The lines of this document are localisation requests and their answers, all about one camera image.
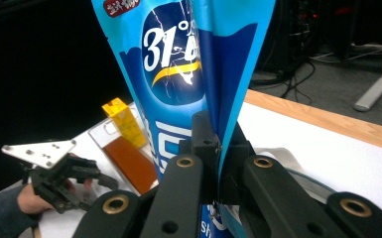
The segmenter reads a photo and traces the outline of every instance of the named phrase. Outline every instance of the person's arm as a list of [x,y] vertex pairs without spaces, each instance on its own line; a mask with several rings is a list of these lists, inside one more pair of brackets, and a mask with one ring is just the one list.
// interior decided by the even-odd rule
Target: person's arm
[[40,215],[52,206],[34,195],[30,184],[0,192],[0,237],[18,237],[36,225]]

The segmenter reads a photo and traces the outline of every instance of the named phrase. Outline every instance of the brown rectangular object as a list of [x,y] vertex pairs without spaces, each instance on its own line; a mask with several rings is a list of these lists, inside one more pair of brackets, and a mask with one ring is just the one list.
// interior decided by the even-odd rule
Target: brown rectangular object
[[125,138],[115,139],[103,151],[140,194],[157,179],[154,165]]

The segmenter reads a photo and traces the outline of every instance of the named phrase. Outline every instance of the white mounting plate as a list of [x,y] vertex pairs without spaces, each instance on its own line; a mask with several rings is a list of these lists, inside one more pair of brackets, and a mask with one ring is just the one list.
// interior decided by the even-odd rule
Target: white mounting plate
[[2,152],[9,156],[40,166],[44,169],[51,169],[74,146],[75,141],[69,140],[16,146],[3,146]]

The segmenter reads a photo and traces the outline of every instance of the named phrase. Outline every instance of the table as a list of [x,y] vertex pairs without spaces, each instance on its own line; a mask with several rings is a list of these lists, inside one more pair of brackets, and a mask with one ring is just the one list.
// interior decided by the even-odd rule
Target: table
[[[336,191],[363,195],[382,208],[382,126],[248,90],[238,122],[255,149],[286,149],[304,172]],[[74,138],[73,152],[97,161],[104,174],[122,180],[90,138]],[[130,190],[127,183],[124,189]],[[105,192],[97,186],[94,195]],[[81,210],[46,212],[36,237],[71,237]]]

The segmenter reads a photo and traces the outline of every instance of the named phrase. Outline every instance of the gray carpet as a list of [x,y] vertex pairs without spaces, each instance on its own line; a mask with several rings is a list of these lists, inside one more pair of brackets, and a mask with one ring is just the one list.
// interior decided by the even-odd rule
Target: gray carpet
[[[296,71],[294,79],[302,81],[311,72],[312,76],[300,83],[297,90],[287,94],[287,99],[308,104],[312,107],[367,122],[382,125],[382,97],[367,112],[353,109],[354,103],[367,89],[382,76],[382,46],[355,47],[345,62],[340,62],[334,55],[327,56],[326,48],[318,51],[303,63]],[[271,79],[275,74],[255,71],[253,79]],[[288,88],[288,82],[275,85],[251,86],[260,92],[282,96]]]

